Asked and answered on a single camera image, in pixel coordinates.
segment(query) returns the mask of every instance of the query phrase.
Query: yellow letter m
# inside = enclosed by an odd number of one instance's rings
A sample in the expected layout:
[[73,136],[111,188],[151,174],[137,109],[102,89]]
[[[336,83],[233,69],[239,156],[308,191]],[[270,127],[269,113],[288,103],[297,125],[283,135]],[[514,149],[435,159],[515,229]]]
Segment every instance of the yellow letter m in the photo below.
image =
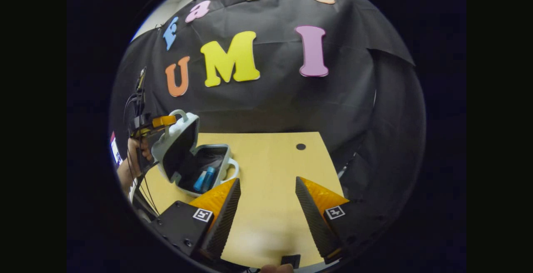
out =
[[217,70],[226,83],[232,77],[235,65],[234,80],[238,82],[253,81],[259,78],[259,71],[255,68],[252,42],[255,32],[240,32],[234,36],[228,53],[220,47],[217,41],[211,41],[201,47],[200,52],[205,56],[205,71],[207,87],[218,86],[220,78]]

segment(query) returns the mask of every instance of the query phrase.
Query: pink letter i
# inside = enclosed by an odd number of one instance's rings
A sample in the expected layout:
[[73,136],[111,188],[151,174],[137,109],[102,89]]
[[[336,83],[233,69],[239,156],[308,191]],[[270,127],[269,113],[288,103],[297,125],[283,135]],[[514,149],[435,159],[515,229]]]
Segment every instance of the pink letter i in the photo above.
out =
[[326,31],[314,26],[298,26],[294,30],[300,34],[303,43],[303,66],[300,68],[300,74],[303,76],[328,75],[322,52],[322,36],[326,34]]

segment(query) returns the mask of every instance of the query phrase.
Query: open case lid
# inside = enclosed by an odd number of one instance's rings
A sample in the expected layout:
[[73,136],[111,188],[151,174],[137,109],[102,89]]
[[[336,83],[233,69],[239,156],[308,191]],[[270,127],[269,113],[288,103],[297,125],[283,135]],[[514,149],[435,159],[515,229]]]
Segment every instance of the open case lid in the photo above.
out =
[[179,176],[179,168],[184,161],[193,157],[192,151],[198,142],[199,117],[182,110],[174,110],[169,116],[177,114],[181,118],[167,127],[152,146],[152,156],[159,161],[160,171],[169,182],[174,182]]

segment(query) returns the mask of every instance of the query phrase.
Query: wooden table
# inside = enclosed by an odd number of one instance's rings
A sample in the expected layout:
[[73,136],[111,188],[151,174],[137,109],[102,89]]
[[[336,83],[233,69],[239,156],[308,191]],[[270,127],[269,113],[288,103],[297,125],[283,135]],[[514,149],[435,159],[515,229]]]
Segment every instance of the wooden table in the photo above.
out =
[[[343,195],[318,132],[200,133],[202,144],[228,144],[240,166],[242,193],[222,259],[254,268],[278,265],[282,256],[293,254],[301,254],[300,267],[323,261],[294,192],[301,176]],[[297,144],[306,148],[298,150]],[[194,199],[163,179],[157,167],[146,179],[160,213],[177,200]]]

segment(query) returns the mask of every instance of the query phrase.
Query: table surface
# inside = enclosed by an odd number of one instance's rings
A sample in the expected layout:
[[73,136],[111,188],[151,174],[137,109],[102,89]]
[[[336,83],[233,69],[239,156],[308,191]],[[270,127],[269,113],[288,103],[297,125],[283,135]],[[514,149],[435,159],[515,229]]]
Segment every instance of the table surface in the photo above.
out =
[[[278,265],[282,256],[294,254],[301,254],[300,267],[323,261],[295,194],[296,177],[301,176],[343,195],[318,132],[200,133],[202,144],[228,144],[240,167],[241,197],[223,260],[253,268]],[[298,150],[297,144],[306,147]],[[228,176],[233,172],[230,167]],[[145,179],[160,213],[177,200],[194,199],[167,182],[157,166]]]

